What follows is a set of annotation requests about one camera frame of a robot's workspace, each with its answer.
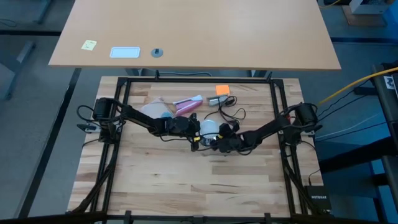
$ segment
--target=power cord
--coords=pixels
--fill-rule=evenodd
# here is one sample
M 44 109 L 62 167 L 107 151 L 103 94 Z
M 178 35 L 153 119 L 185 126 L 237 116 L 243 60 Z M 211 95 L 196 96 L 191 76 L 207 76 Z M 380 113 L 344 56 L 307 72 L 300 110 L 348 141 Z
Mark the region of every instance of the power cord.
M 299 144 L 301 144 L 301 143 L 303 143 L 303 142 L 304 142 L 305 144 L 308 144 L 309 146 L 311 146 L 311 147 L 313 148 L 313 150 L 315 150 L 315 152 L 317 151 L 317 150 L 315 149 L 315 146 L 314 146 L 313 144 L 307 142 L 307 141 L 301 140 Z
M 379 125 L 382 125 L 382 124 L 385 124 L 385 123 L 387 123 L 387 122 L 385 121 L 385 122 L 382 122 L 382 123 L 379 123 L 379 124 L 374 124 L 374 125 L 368 126 L 366 128 L 361 128 L 361 129 L 358 129 L 358 130 L 355 130 L 355 131 L 350 131 L 348 133 L 344 133 L 344 134 L 340 134 L 340 135 L 333 136 L 333 137 L 330 137 L 330 138 L 322 139 L 322 140 L 319 140 L 319 141 L 316 141 L 316 142 L 322 142 L 322 141 L 326 141 L 326 140 L 329 140 L 329 139 L 338 138 L 338 137 L 341 137 L 341 136 L 344 136 L 344 135 L 347 135 L 347 134 L 352 134 L 352 133 L 356 133 L 358 131 L 363 131 L 363 130 L 366 130 L 366 129 L 369 129 L 369 128 L 373 128 L 373 127 L 376 127 L 376 126 L 379 126 Z
M 227 97 L 227 99 L 225 99 L 225 101 L 222 102 L 222 103 L 220 103 L 220 99 L 219 99 L 219 101 L 218 101 L 218 110 L 217 110 L 217 111 L 214 111 L 214 112 L 211 112 L 211 113 L 209 113 L 208 115 L 206 115 L 206 116 L 205 116 L 205 119 L 206 119 L 207 117 L 209 117 L 210 115 L 212 115 L 212 114 L 220 113 L 221 117 L 222 117 L 227 123 L 231 124 L 233 121 L 237 121 L 238 123 L 240 123 L 240 121 L 242 121 L 242 120 L 244 120 L 244 119 L 246 118 L 246 110 L 245 110 L 245 109 L 239 108 L 239 109 L 235 112 L 235 114 L 233 114 L 233 115 L 229 115 L 229 114 L 227 114 L 227 113 L 225 113 L 225 112 L 223 111 L 223 107 L 235 106 L 237 102 L 238 102 L 238 97 L 236 97 L 236 96 L 229 96 L 229 97 Z M 235 117 L 235 115 L 236 115 L 239 111 L 243 111 L 243 117 L 241 117 L 241 118 Z
M 87 108 L 87 109 L 91 110 L 92 112 L 94 112 L 94 109 L 91 108 L 91 107 L 89 107 L 89 106 L 86 106 L 86 105 L 80 105 L 80 106 L 78 106 L 77 109 L 76 109 L 76 114 L 77 114 L 77 116 L 78 116 L 80 119 L 82 119 L 83 121 L 86 121 L 86 122 L 88 122 L 88 123 L 94 122 L 94 120 L 92 120 L 92 119 L 84 118 L 84 117 L 80 114 L 80 108 Z
M 82 145 L 82 147 L 85 147 L 87 144 L 92 143 L 92 142 L 95 142 L 95 141 L 98 141 L 98 140 L 100 140 L 100 139 L 94 139 L 94 140 L 85 142 L 85 143 Z
M 347 105 L 349 105 L 349 104 L 352 104 L 352 103 L 354 103 L 355 101 L 364 98 L 365 96 L 366 96 L 366 95 L 360 96 L 360 97 L 358 97 L 358 98 L 356 98 L 356 99 L 353 99 L 353 100 L 351 100 L 350 102 L 344 104 L 343 106 L 340 106 L 339 108 L 337 108 L 337 109 L 335 109 L 334 111 L 330 112 L 329 114 L 327 114 L 327 115 L 324 116 L 323 118 L 319 119 L 318 122 L 320 122 L 321 120 L 323 120 L 323 119 L 329 117 L 329 116 L 332 115 L 334 112 L 336 112 L 336 111 L 338 111 L 338 110 L 344 108 L 345 106 L 347 106 Z
M 162 138 L 162 136 L 159 136 L 160 137 L 160 140 L 162 140 L 163 142 L 169 142 L 169 141 L 188 141 L 188 139 L 166 139 L 166 140 L 164 140 L 163 138 Z
M 326 97 L 324 100 L 322 100 L 321 102 L 319 102 L 319 105 L 321 105 L 321 104 L 323 104 L 323 103 L 329 101 L 329 100 L 332 99 L 333 97 L 339 95 L 340 93 L 342 93 L 343 91 L 347 90 L 348 88 L 350 88 L 350 87 L 352 87 L 352 86 L 355 86 L 356 84 L 361 83 L 362 81 L 368 80 L 368 79 L 370 79 L 370 78 L 373 78 L 373 77 L 376 77 L 376 76 L 379 76 L 379 75 L 384 75 L 384 74 L 387 74 L 387 73 L 390 73 L 390 72 L 395 72 L 395 71 L 398 71 L 398 67 L 391 68 L 391 69 L 387 69 L 387 70 L 384 70 L 384 71 L 381 71 L 381 72 L 376 72 L 376 73 L 373 73 L 373 74 L 371 74 L 371 75 L 368 75 L 368 76 L 365 76 L 365 77 L 363 77 L 363 78 L 360 78 L 359 80 L 356 80 L 355 82 L 350 83 L 349 85 L 345 86 L 344 88 L 338 90 L 336 93 L 334 93 L 334 94 L 332 94 L 332 95 Z
M 161 75 L 161 74 L 186 75 L 186 76 L 205 74 L 205 75 L 208 75 L 209 77 L 213 76 L 209 72 L 187 72 L 187 73 L 185 73 L 185 72 L 159 72 L 159 75 Z
M 18 26 L 18 23 L 16 21 L 13 21 L 13 20 L 10 20 L 10 19 L 2 19 L 2 18 L 0 18 L 0 23 L 5 25 L 5 26 L 12 27 L 12 28 L 15 28 L 15 27 Z
M 377 113 L 377 114 L 375 114 L 375 115 L 373 115 L 373 116 L 370 116 L 370 117 L 364 119 L 363 121 L 359 122 L 358 124 L 355 124 L 355 125 L 353 125 L 353 126 L 351 126 L 351 127 L 349 127 L 349 128 L 346 128 L 346 129 L 343 129 L 343 130 L 340 130 L 340 131 L 335 131 L 334 133 L 325 134 L 325 135 L 316 137 L 315 139 L 320 139 L 320 138 L 324 138 L 324 137 L 327 137 L 327 136 L 331 136 L 331 135 L 334 135 L 334 134 L 338 134 L 338 133 L 342 133 L 342 132 L 348 131 L 348 130 L 350 130 L 350 129 L 353 129 L 353 128 L 355 128 L 355 127 L 357 127 L 357 126 L 359 126 L 359 125 L 361 125 L 361 124 L 363 124 L 363 123 L 369 121 L 369 120 L 372 119 L 372 118 L 377 117 L 377 116 L 380 115 L 380 114 L 381 114 L 381 113 Z
M 321 169 L 318 169 L 317 171 L 311 173 L 311 174 L 308 176 L 308 184 L 309 184 L 310 186 L 312 186 L 312 184 L 311 184 L 311 175 L 312 175 L 312 174 L 316 174 L 316 173 L 319 172 L 320 170 L 321 170 Z
M 358 87 L 361 87 L 361 86 L 365 85 L 365 83 L 367 83 L 368 81 L 369 81 L 369 80 L 366 80 L 364 83 L 360 84 Z M 320 117 L 324 112 L 330 110 L 330 108 L 331 108 L 332 106 L 336 105 L 340 100 L 346 98 L 350 93 L 352 93 L 352 92 L 354 92 L 354 91 L 355 91 L 355 90 L 349 91 L 347 94 L 345 94 L 343 97 L 341 97 L 340 99 L 338 99 L 336 102 L 332 103 L 327 109 L 323 110 L 323 111 L 318 115 L 318 117 Z

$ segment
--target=black wire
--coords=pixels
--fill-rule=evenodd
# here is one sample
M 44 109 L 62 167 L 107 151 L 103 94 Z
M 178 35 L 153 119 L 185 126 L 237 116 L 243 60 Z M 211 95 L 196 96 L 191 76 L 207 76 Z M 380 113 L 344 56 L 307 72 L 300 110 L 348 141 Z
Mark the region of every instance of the black wire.
M 89 143 L 91 143 L 91 142 L 98 141 L 98 140 L 100 140 L 100 139 L 94 139 L 94 140 L 91 140 L 91 141 L 85 142 L 85 143 L 82 145 L 82 147 L 85 147 L 87 144 L 89 144 Z
M 239 108 L 239 109 L 235 112 L 235 114 L 233 114 L 233 115 L 229 115 L 229 114 L 227 114 L 227 113 L 225 113 L 225 112 L 223 111 L 223 107 L 235 106 L 237 102 L 238 102 L 238 97 L 236 97 L 236 96 L 229 96 L 229 97 L 227 97 L 227 98 L 224 100 L 224 102 L 222 102 L 222 103 L 220 103 L 220 99 L 218 99 L 218 110 L 217 110 L 217 111 L 214 111 L 214 112 L 211 112 L 211 113 L 209 113 L 209 114 L 207 114 L 207 115 L 205 116 L 205 119 L 206 119 L 207 117 L 209 117 L 210 115 L 219 112 L 220 115 L 221 115 L 221 117 L 222 117 L 227 123 L 231 124 L 231 122 L 233 122 L 233 121 L 237 121 L 237 122 L 239 123 L 239 121 L 244 120 L 244 119 L 246 118 L 246 110 L 245 110 L 245 109 Z M 235 115 L 236 115 L 239 111 L 243 111 L 243 117 L 241 117 L 241 118 L 235 117 Z
M 15 27 L 18 26 L 18 23 L 16 21 L 13 21 L 13 20 L 10 20 L 10 19 L 2 19 L 2 18 L 0 18 L 0 23 L 4 24 L 5 26 L 12 27 L 12 28 L 15 28 Z
M 316 173 L 319 172 L 320 170 L 321 170 L 321 169 L 318 169 L 317 171 L 311 173 L 311 174 L 308 176 L 308 184 L 310 184 L 310 186 L 311 186 L 311 175 L 312 175 L 312 174 L 316 174 Z
M 363 96 L 358 97 L 357 99 L 351 100 L 350 102 L 344 104 L 343 106 L 340 106 L 339 108 L 335 109 L 334 111 L 328 113 L 326 116 L 324 116 L 323 118 L 319 119 L 319 121 L 321 121 L 321 120 L 323 120 L 323 119 L 329 117 L 329 116 L 332 115 L 334 112 L 336 112 L 336 111 L 338 111 L 338 110 L 344 108 L 345 106 L 347 106 L 347 105 L 349 105 L 349 104 L 351 104 L 351 103 L 354 103 L 354 102 L 357 101 L 357 100 L 360 100 L 360 99 L 364 98 L 365 96 L 366 96 L 366 95 L 363 95 Z
M 322 139 L 322 140 L 319 140 L 319 141 L 316 141 L 316 142 L 322 142 L 322 141 L 326 141 L 326 140 L 329 140 L 329 139 L 334 139 L 334 138 L 337 138 L 337 137 L 341 137 L 341 136 L 344 136 L 344 135 L 347 135 L 347 134 L 356 133 L 356 132 L 358 132 L 358 131 L 363 131 L 363 130 L 365 130 L 365 129 L 373 128 L 373 127 L 376 127 L 376 126 L 379 126 L 379 125 L 382 125 L 382 124 L 385 124 L 385 123 L 386 123 L 386 122 L 379 123 L 379 124 L 374 124 L 374 125 L 369 126 L 369 127 L 366 127 L 366 128 L 361 128 L 361 129 L 359 129 L 359 130 L 350 131 L 350 132 L 348 132 L 348 133 L 340 134 L 340 135 L 333 136 L 333 137 L 330 137 L 330 138 L 327 138 L 327 139 Z
M 313 106 L 313 107 L 315 108 L 315 113 L 318 112 L 318 106 L 317 106 L 317 105 L 315 105 L 315 104 L 313 104 L 313 103 L 300 103 L 300 104 L 297 104 L 297 105 L 293 105 L 293 106 L 288 106 L 288 107 L 286 107 L 285 109 L 283 109 L 283 110 L 279 113 L 279 115 L 282 115 L 282 114 L 286 113 L 288 110 L 290 110 L 290 109 L 292 109 L 292 108 L 297 108 L 297 107 L 299 107 L 300 105 L 311 105 L 311 106 Z
M 208 72 L 187 72 L 187 73 L 183 73 L 183 72 L 159 72 L 159 75 L 162 75 L 162 74 L 186 75 L 186 76 L 204 74 L 204 75 L 208 75 L 209 77 L 212 77 L 211 73 L 208 73 Z
M 242 156 L 248 156 L 250 153 L 252 153 L 253 149 L 251 149 L 248 153 L 242 153 L 241 151 L 237 151 L 240 155 Z
M 76 109 L 76 114 L 77 114 L 77 116 L 78 116 L 80 119 L 82 119 L 83 121 L 87 121 L 87 122 L 89 122 L 89 123 L 92 123 L 94 120 L 92 120 L 92 119 L 87 119 L 87 118 L 82 117 L 82 115 L 80 114 L 80 108 L 87 108 L 87 109 L 91 110 L 92 112 L 94 112 L 94 109 L 91 108 L 91 107 L 89 107 L 89 106 L 86 106 L 86 105 L 80 105 L 80 106 L 78 106 L 77 109 Z
M 361 86 L 365 85 L 365 83 L 367 83 L 368 81 L 369 81 L 369 80 L 366 80 L 364 83 L 360 84 L 360 85 L 357 86 L 357 87 L 361 87 Z M 352 92 L 354 92 L 354 91 L 355 91 L 355 89 L 349 91 L 347 94 L 345 94 L 344 96 L 342 96 L 342 97 L 341 97 L 340 99 L 338 99 L 336 102 L 332 103 L 332 104 L 328 107 L 328 109 L 323 110 L 322 113 L 320 113 L 320 114 L 318 115 L 318 117 L 320 117 L 324 112 L 330 110 L 330 108 L 331 108 L 333 105 L 336 105 L 340 100 L 346 98 L 350 93 L 352 93 Z
M 307 141 L 303 141 L 303 140 L 301 140 L 301 142 L 304 142 L 304 143 L 306 143 L 306 144 L 310 145 L 311 147 L 313 147 L 313 150 L 315 150 L 315 151 L 316 151 L 316 149 L 315 149 L 315 146 L 313 146 L 311 143 L 309 143 L 309 142 L 307 142 Z
M 163 142 L 169 142 L 169 141 L 188 141 L 188 139 L 168 139 L 168 140 L 164 140 L 162 138 L 162 136 L 159 136 L 160 140 L 162 140 Z

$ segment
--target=wooden tabletop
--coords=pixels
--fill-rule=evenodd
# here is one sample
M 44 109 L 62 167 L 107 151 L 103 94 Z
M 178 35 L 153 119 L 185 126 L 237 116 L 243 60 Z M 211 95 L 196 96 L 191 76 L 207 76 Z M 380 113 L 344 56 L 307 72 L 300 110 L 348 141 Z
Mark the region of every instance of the wooden tabletop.
M 93 50 L 81 49 L 86 40 L 96 41 Z M 113 47 L 141 54 L 110 58 Z M 75 1 L 50 65 L 341 69 L 314 0 Z
M 116 80 L 117 77 L 103 77 L 97 98 L 113 97 Z M 285 79 L 284 82 L 288 104 L 303 101 L 299 80 Z M 138 109 L 161 96 L 171 105 L 188 96 L 212 96 L 215 85 L 133 83 L 128 102 Z M 257 129 L 274 119 L 269 85 L 229 84 L 229 87 L 231 94 L 238 97 L 238 103 L 225 111 L 234 113 L 238 108 L 247 111 L 241 131 Z M 205 115 L 214 110 L 216 108 L 203 102 L 195 112 L 203 121 Z M 208 119 L 223 122 L 219 114 Z M 88 134 L 86 141 L 96 138 L 98 134 Z M 310 138 L 303 140 L 313 144 Z M 100 142 L 83 148 L 68 209 L 77 207 L 94 186 L 102 148 Z M 308 184 L 308 175 L 319 169 L 317 155 L 307 144 L 298 145 L 297 154 L 303 184 Z M 323 183 L 319 172 L 311 176 L 311 181 L 314 185 Z M 299 212 L 297 190 L 293 188 Z M 104 190 L 100 193 L 98 209 L 101 209 L 103 194 Z M 235 153 L 224 156 L 218 151 L 191 152 L 190 144 L 185 141 L 162 142 L 146 129 L 127 122 L 121 137 L 108 213 L 123 215 L 125 210 L 135 215 L 262 217 L 269 212 L 273 217 L 288 217 L 277 136 L 263 140 L 248 156 Z

